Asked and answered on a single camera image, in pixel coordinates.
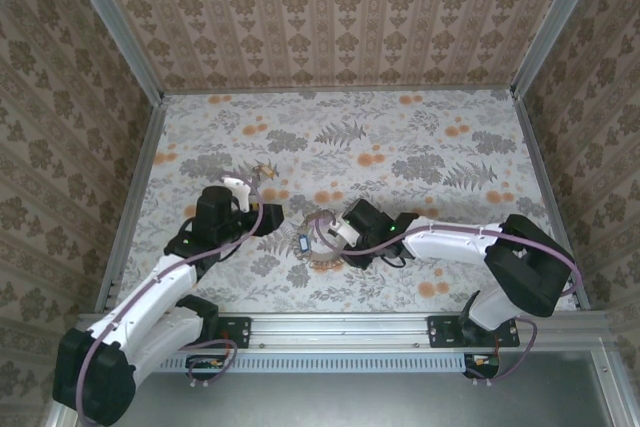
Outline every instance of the gray floor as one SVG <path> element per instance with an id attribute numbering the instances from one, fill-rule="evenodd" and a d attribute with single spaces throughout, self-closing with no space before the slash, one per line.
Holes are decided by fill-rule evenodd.
<path id="1" fill-rule="evenodd" d="M 157 374 L 116 425 L 610 426 L 589 359 L 535 354 L 488 388 L 460 374 L 229 374 L 208 388 Z"/>

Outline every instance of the wall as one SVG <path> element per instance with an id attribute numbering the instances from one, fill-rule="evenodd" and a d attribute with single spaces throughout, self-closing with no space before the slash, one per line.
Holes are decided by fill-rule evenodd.
<path id="1" fill-rule="evenodd" d="M 0 425 L 37 425 L 93 309 L 148 102 L 89 0 L 0 0 Z"/>
<path id="2" fill-rule="evenodd" d="M 640 0 L 580 0 L 525 97 L 595 308 L 640 384 Z"/>
<path id="3" fill-rule="evenodd" d="M 164 89 L 510 84 L 552 0 L 117 0 Z"/>

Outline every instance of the floral tablecloth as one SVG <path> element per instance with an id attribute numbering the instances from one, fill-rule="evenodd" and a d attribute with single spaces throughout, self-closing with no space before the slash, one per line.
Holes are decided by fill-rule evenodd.
<path id="1" fill-rule="evenodd" d="M 262 166 L 262 196 L 285 210 L 277 232 L 247 241 L 198 285 L 197 295 L 226 312 L 460 310 L 490 282 L 484 265 L 429 259 L 393 269 L 376 260 L 362 272 L 300 251 L 300 234 L 313 241 L 315 212 L 338 213 L 360 197 L 392 217 L 417 212 L 485 224 L 521 213 L 550 232 L 506 90 L 180 95 L 164 102 L 164 132 L 119 299 L 153 268 L 222 170 L 258 181 Z M 563 299 L 558 308 L 575 306 Z"/>

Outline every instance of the gray leaf pattern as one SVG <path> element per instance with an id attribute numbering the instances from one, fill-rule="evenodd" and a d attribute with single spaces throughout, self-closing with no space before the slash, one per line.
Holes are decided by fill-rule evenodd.
<path id="1" fill-rule="evenodd" d="M 550 230 L 507 91 L 189 95 L 164 102 L 165 131 L 120 298 L 153 268 L 222 170 L 251 178 L 285 213 L 276 232 L 249 239 L 198 284 L 198 295 L 225 311 L 460 310 L 490 281 L 485 266 L 440 259 L 400 270 L 381 261 L 366 272 L 347 266 L 317 242 L 313 226 L 320 210 L 338 214 L 358 198 L 392 216 L 415 212 L 445 222 L 500 222 L 520 212 Z M 81 183 L 77 195 L 87 195 Z M 21 220 L 19 206 L 5 210 L 7 224 L 30 221 Z M 313 255 L 300 248 L 301 235 Z M 573 308 L 571 300 L 559 308 Z"/>

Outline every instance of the floral wallpaper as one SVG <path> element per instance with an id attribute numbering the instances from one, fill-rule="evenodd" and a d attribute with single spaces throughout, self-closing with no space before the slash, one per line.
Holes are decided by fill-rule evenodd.
<path id="1" fill-rule="evenodd" d="M 552 0 L 117 0 L 165 91 L 510 84 Z"/>
<path id="2" fill-rule="evenodd" d="M 0 0 L 0 425 L 39 425 L 91 311 L 148 102 L 89 0 Z"/>
<path id="3" fill-rule="evenodd" d="M 165 97 L 168 112 L 145 193 L 123 299 L 144 279 L 202 189 L 240 171 L 284 206 L 275 233 L 216 264 L 197 294 L 227 312 L 460 310 L 487 268 L 438 259 L 349 267 L 314 241 L 319 209 L 363 197 L 390 215 L 500 222 L 521 213 L 550 230 L 506 90 L 324 92 Z M 273 178 L 255 167 L 267 166 Z M 299 236 L 310 236 L 311 254 Z M 559 308 L 571 309 L 570 299 Z"/>
<path id="4" fill-rule="evenodd" d="M 587 292 L 640 387 L 640 0 L 580 0 L 525 102 Z"/>

